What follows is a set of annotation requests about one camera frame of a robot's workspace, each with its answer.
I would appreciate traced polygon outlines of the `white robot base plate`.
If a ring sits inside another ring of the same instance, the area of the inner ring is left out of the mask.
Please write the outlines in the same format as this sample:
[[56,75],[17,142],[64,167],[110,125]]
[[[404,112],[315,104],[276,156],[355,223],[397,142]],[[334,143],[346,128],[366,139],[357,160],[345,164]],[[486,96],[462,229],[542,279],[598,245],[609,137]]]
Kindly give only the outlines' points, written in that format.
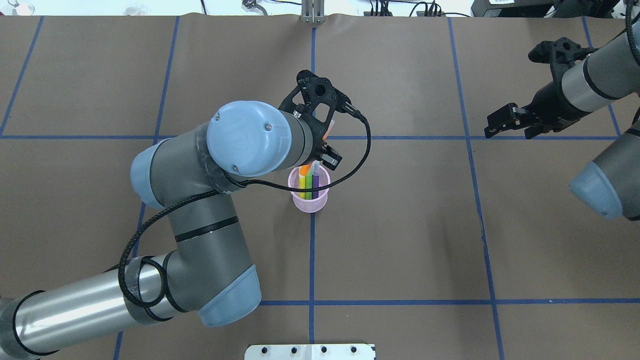
[[247,347],[245,360],[376,360],[374,344],[254,344]]

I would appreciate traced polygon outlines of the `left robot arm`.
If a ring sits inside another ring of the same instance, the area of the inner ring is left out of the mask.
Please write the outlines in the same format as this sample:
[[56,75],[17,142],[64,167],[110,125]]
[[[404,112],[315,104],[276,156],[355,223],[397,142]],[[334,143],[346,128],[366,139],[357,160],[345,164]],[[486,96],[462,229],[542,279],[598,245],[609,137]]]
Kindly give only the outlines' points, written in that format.
[[130,177],[159,209],[114,269],[1,306],[1,358],[35,360],[95,338],[197,312],[221,327],[258,307],[262,293],[231,193],[272,171],[329,160],[330,121],[311,105],[223,105],[196,129],[142,151]]

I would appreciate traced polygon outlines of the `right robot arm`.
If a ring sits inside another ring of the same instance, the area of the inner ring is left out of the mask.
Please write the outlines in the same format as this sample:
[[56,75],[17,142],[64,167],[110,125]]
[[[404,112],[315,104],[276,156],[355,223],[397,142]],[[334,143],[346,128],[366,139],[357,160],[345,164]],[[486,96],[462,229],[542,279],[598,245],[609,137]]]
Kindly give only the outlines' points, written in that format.
[[639,113],[626,128],[614,104],[639,95],[639,20],[632,16],[601,47],[561,37],[538,43],[528,53],[550,68],[550,82],[526,105],[509,102],[486,117],[484,136],[522,130],[528,140],[596,120],[591,133],[574,139],[609,141],[570,181],[569,191],[601,218],[639,221]]

